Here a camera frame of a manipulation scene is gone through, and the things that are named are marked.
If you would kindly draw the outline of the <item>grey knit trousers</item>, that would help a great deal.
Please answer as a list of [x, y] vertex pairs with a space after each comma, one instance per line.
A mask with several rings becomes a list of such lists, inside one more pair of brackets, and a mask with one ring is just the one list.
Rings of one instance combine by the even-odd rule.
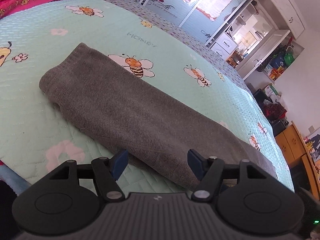
[[39, 87], [82, 133], [112, 153], [128, 150], [133, 163], [149, 166], [185, 189], [199, 184], [187, 163], [191, 149], [228, 164], [247, 159], [276, 174], [249, 143], [84, 43], [48, 70]]

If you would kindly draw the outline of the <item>dark red clothes pile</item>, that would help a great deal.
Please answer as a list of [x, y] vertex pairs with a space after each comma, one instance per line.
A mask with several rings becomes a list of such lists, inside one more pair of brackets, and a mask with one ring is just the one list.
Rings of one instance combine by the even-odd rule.
[[286, 116], [287, 110], [280, 103], [264, 105], [264, 114], [269, 121], [277, 121]]

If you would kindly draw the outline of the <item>mint green quilted bedspread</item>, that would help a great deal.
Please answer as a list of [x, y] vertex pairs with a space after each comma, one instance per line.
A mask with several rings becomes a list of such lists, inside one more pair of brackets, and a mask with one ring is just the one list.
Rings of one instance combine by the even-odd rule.
[[72, 124], [39, 88], [41, 77], [85, 43], [105, 55], [134, 56], [150, 67], [144, 81], [257, 147], [293, 188], [272, 128], [231, 67], [169, 25], [122, 0], [60, 0], [1, 19], [1, 161], [35, 183], [68, 159], [80, 164], [111, 152]]

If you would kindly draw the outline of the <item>wooden desk with drawers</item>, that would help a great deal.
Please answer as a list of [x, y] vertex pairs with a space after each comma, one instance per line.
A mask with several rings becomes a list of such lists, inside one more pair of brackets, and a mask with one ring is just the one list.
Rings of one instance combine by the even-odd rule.
[[319, 199], [319, 135], [302, 137], [292, 123], [275, 139], [289, 166], [294, 188], [302, 187]]

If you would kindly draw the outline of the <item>white drawer cabinet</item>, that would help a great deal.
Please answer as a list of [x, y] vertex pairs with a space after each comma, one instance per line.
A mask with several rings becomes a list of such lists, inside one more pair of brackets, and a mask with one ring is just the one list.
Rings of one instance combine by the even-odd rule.
[[238, 44], [226, 33], [222, 33], [210, 48], [223, 60], [227, 60], [236, 50]]

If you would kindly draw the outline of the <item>sliding door wardrobe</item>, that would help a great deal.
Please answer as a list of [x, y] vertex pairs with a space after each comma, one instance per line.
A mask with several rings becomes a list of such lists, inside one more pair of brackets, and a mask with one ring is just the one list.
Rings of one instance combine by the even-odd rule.
[[249, 0], [139, 0], [161, 18], [209, 44]]

